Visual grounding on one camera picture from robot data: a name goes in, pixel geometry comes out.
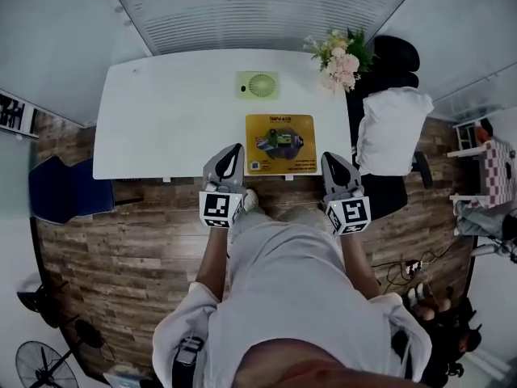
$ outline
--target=blue chair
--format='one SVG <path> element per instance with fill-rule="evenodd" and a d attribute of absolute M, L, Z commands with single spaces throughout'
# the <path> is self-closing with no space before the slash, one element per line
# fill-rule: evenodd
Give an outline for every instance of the blue chair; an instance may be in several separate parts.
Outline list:
<path fill-rule="evenodd" d="M 53 156 L 29 173 L 29 196 L 37 218 L 65 224 L 73 217 L 106 213 L 116 205 L 142 199 L 115 202 L 110 179 L 93 178 L 93 158 L 71 167 Z"/>

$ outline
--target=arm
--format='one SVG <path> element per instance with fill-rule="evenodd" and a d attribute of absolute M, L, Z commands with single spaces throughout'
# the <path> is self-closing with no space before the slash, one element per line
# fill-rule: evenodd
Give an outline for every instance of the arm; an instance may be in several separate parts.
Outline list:
<path fill-rule="evenodd" d="M 341 236 L 341 249 L 348 279 L 356 290 L 368 300 L 380 295 L 380 286 L 375 273 L 366 259 L 363 247 L 356 234 Z"/>
<path fill-rule="evenodd" d="M 211 228 L 203 261 L 195 279 L 209 288 L 219 302 L 225 292 L 227 250 L 228 230 Z"/>

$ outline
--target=flower bouquet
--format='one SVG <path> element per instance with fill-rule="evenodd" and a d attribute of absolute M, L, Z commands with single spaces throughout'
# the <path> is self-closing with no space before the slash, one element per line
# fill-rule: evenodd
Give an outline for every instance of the flower bouquet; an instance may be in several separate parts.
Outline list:
<path fill-rule="evenodd" d="M 322 85 L 335 92 L 354 90 L 355 82 L 361 74 L 369 71 L 372 55 L 364 44 L 363 30 L 354 33 L 347 30 L 344 36 L 339 30 L 331 29 L 324 42 L 317 42 L 312 36 L 304 39 L 309 44 L 304 49 L 312 49 L 321 61 Z"/>

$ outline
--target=green fan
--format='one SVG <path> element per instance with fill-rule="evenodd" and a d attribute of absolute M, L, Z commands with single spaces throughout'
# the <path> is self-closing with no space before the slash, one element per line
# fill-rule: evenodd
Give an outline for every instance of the green fan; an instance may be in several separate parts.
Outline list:
<path fill-rule="evenodd" d="M 276 72 L 238 72 L 237 97 L 241 99 L 278 99 Z"/>

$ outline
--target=white cloth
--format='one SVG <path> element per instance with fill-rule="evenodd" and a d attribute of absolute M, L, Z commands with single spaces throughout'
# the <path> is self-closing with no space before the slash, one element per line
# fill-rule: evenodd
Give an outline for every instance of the white cloth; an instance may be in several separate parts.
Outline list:
<path fill-rule="evenodd" d="M 230 387 L 245 353 L 267 340 L 316 345 L 346 367 L 404 377 L 392 335 L 408 335 L 419 381 L 431 341 L 391 293 L 367 301 L 348 280 L 333 237 L 308 226 L 268 222 L 240 234 L 229 260 L 231 290 L 217 305 L 197 285 L 157 327 L 153 367 L 165 388 L 179 341 L 194 332 L 206 340 L 194 386 Z"/>
<path fill-rule="evenodd" d="M 429 95 L 413 87 L 391 88 L 363 100 L 357 159 L 361 175 L 408 175 L 427 114 Z"/>

